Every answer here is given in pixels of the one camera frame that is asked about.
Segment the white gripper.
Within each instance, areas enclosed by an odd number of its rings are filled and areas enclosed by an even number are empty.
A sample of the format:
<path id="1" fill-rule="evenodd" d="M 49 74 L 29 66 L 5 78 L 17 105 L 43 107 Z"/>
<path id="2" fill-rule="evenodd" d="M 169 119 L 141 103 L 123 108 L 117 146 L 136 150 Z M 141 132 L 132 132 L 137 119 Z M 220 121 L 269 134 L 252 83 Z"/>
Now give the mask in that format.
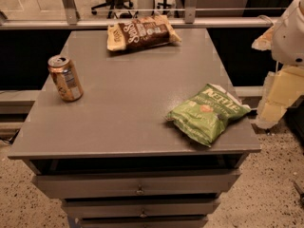
<path id="1" fill-rule="evenodd" d="M 252 43 L 257 50 L 272 50 L 275 61 L 285 64 L 269 72 L 257 107 L 256 125 L 262 129 L 278 124 L 287 109 L 304 94 L 304 0 L 294 0 L 274 27 Z"/>

